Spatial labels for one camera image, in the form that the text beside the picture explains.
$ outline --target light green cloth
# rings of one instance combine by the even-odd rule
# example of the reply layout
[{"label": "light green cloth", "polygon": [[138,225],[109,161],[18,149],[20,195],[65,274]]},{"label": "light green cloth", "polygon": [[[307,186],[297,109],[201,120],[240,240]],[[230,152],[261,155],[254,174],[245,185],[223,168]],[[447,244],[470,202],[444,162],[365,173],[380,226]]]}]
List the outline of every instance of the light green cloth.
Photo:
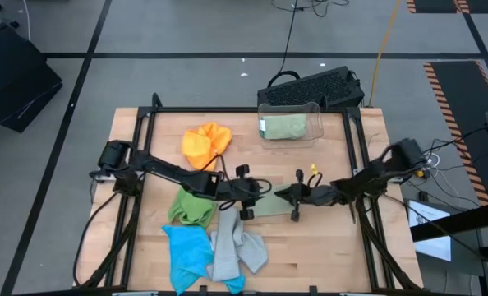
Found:
[{"label": "light green cloth", "polygon": [[260,120],[260,135],[266,140],[296,140],[306,135],[306,114],[264,116]]},{"label": "light green cloth", "polygon": [[169,209],[168,218],[169,222],[173,222],[178,216],[178,220],[184,225],[198,224],[206,228],[216,209],[214,201],[194,197],[180,188]]},{"label": "light green cloth", "polygon": [[282,215],[290,214],[295,206],[290,205],[289,201],[277,197],[276,191],[283,190],[290,187],[289,184],[278,185],[270,192],[264,194],[264,197],[259,199],[252,207],[253,215],[255,217],[268,216],[268,215]]}]

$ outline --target wooden table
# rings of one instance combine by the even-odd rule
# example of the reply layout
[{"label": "wooden table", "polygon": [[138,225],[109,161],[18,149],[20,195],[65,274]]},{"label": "wooden table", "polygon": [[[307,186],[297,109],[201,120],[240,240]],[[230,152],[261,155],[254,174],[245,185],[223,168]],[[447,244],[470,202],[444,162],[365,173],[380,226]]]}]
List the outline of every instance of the wooden table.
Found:
[{"label": "wooden table", "polygon": [[[136,110],[117,109],[110,140],[132,139]],[[389,144],[383,114],[380,109],[363,109],[361,114],[372,159]],[[260,144],[256,113],[158,113],[150,151],[163,160],[191,169],[181,153],[184,132],[203,123],[217,122],[229,127],[233,134],[232,142],[224,153],[230,178],[234,177],[234,168],[240,164],[249,164],[251,176],[267,178],[273,185],[296,182],[296,169],[302,169],[309,176],[311,164],[316,164],[323,173],[323,182],[351,177],[342,117],[333,113],[321,115],[325,134],[313,147],[266,150]],[[352,131],[354,139],[357,139],[353,124]],[[361,155],[356,146],[357,155]],[[92,211],[111,196],[112,187],[112,183],[98,186]],[[178,185],[164,179],[148,175],[145,180],[131,264],[130,290],[173,290],[169,282],[168,237],[161,227],[168,224],[167,212],[177,191]],[[388,194],[402,199],[397,185],[390,185]],[[89,278],[111,247],[119,201],[117,197],[105,207],[89,227],[78,263],[81,281]],[[395,201],[381,198],[380,212],[388,249],[410,278],[422,286],[405,209]],[[208,232],[217,229],[217,222],[218,216],[215,216]],[[292,222],[289,215],[260,217],[246,221],[245,230],[261,234],[269,252],[269,263],[257,275],[252,275],[246,267],[242,268],[247,277],[246,291],[307,292],[310,285],[316,285],[320,292],[371,290],[361,230],[358,224],[352,223],[347,206],[304,205],[299,223]],[[384,287],[377,251],[375,255],[378,280]],[[117,265],[115,281],[119,283],[123,254],[117,261],[120,264]],[[198,291],[203,284],[209,291],[227,291],[225,285],[211,283],[207,279],[198,280],[190,290]]]}]

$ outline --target floor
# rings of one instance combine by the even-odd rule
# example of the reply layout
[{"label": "floor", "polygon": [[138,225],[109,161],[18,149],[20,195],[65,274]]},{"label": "floor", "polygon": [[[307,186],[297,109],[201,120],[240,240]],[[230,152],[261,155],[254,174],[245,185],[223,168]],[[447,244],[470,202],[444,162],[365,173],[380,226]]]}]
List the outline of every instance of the floor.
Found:
[{"label": "floor", "polygon": [[[292,2],[276,1],[281,7]],[[27,37],[22,2],[1,3],[5,11],[0,17],[18,20],[22,24],[18,33]],[[374,56],[394,3],[351,0],[345,7],[330,5],[325,18],[310,10],[298,12],[290,52],[345,54],[289,58],[285,69],[307,76],[348,66],[368,94]],[[254,106],[256,91],[279,70],[291,20],[290,12],[267,0],[29,0],[27,4],[31,40],[53,57],[48,65],[64,87],[22,134],[0,127],[0,291],[42,179],[42,186],[48,185],[15,294],[70,288],[72,261],[90,210],[87,173],[107,140],[115,108],[147,105],[155,91],[166,106]],[[93,38],[100,14],[103,29],[100,32],[98,26]],[[488,15],[472,19],[488,49]],[[88,51],[148,55],[90,59]],[[385,51],[410,53],[380,64],[374,106],[384,111],[390,140],[413,137],[426,147],[434,138],[449,139],[422,66],[438,58],[423,53],[479,53],[463,16],[412,14],[402,1]],[[254,53],[272,54],[258,58],[260,54]],[[84,78],[83,86],[75,88],[76,79]],[[62,123],[67,114],[72,114],[70,124]],[[68,127],[67,133],[60,127]],[[440,158],[440,167],[461,164],[451,146],[440,151]],[[54,168],[50,183],[44,178],[48,164]],[[445,175],[460,196],[476,201],[463,169]],[[434,183],[421,188],[452,205],[472,207],[443,194]],[[405,197],[416,194],[413,187],[403,186]],[[427,288],[443,291],[448,280],[447,292],[470,294],[468,275],[450,272],[446,279],[445,271],[428,261],[420,264]],[[479,294],[477,279],[472,294]]]}]

